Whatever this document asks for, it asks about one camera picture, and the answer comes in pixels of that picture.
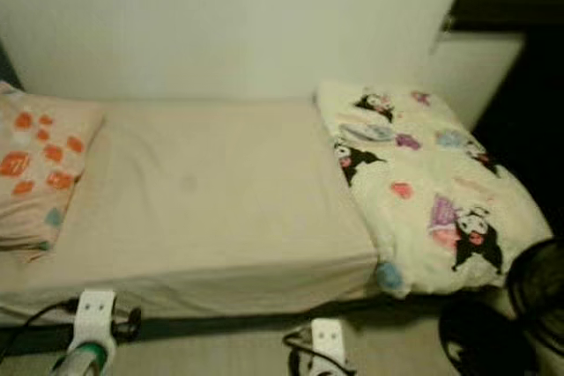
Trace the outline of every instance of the pink heart print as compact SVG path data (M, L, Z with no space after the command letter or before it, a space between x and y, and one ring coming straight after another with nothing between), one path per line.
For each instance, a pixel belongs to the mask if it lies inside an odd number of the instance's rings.
M391 184L390 188L405 200L411 198L413 195L413 188L407 182L394 182L393 184Z

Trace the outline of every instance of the pillow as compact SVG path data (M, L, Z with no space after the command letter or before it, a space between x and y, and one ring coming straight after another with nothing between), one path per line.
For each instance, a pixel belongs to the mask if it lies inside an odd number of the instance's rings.
M102 117L97 103L27 94L0 81L0 250L29 262L55 245Z
M552 236L527 190L437 96L325 83L316 100L384 291L502 286L512 261Z

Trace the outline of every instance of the black fan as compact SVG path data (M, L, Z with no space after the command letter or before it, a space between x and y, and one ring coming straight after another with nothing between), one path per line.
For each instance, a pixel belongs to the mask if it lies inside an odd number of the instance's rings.
M564 355L564 240L543 241L519 255L507 287L514 321L478 301L457 301L443 311L442 346L462 375L536 374L523 331Z

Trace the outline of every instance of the orange spot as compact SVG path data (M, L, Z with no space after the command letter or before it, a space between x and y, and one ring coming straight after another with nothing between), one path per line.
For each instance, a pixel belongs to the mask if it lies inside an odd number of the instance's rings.
M82 153L82 150L85 148L82 144L82 141L80 141L75 136L70 136L69 138L67 138L67 147L69 147L76 153Z
M21 194L29 193L33 189L34 185L35 185L35 182L33 182L33 181L18 182L16 184L16 187L14 187L14 189L12 190L11 194L12 195L21 195Z
M56 163L60 163L63 160L63 150L53 144L47 144L43 149L45 157L47 159L53 160Z
M33 118L28 112L22 112L16 118L14 125L17 129L29 129L32 126Z
M0 163L0 175L20 176L29 166L29 154L24 151L11 151Z
M41 141L49 140L49 133L45 129L37 131L37 139Z
M54 171L47 177L47 184L53 188L66 189L72 186L74 178L68 173Z
M43 114L41 118L39 118L39 123L41 125L51 125L53 123L53 120L46 114Z

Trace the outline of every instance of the orange polka dot pillowcase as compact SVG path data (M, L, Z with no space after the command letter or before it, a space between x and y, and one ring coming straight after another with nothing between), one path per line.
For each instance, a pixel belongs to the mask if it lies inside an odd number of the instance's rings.
M0 81L0 250L31 261L54 246L102 117L96 103Z

